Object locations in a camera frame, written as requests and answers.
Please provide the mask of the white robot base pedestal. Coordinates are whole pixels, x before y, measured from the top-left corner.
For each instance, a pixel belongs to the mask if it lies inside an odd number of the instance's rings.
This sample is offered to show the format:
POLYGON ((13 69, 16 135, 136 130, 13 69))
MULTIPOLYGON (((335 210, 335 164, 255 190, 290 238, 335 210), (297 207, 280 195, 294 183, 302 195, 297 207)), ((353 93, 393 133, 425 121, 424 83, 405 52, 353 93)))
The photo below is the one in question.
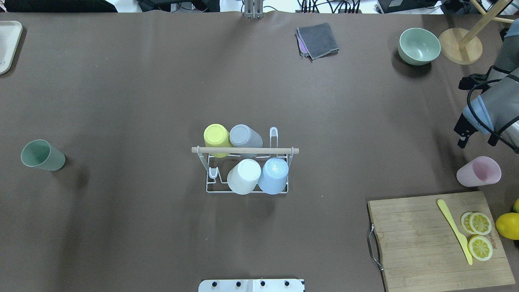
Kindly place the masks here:
POLYGON ((206 279, 199 292, 304 292, 303 279, 206 279))

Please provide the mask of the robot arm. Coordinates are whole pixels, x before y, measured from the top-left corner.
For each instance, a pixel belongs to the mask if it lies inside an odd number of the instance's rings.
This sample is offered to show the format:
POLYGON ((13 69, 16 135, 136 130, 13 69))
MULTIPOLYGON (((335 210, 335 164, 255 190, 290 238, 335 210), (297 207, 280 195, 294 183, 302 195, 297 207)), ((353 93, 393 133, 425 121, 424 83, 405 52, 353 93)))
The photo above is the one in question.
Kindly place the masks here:
POLYGON ((457 145, 465 148, 469 137, 481 132, 488 144, 502 141, 518 153, 519 142, 519 20, 515 19, 503 37, 498 57, 486 74, 463 77, 458 88, 467 90, 467 106, 454 127, 457 145))

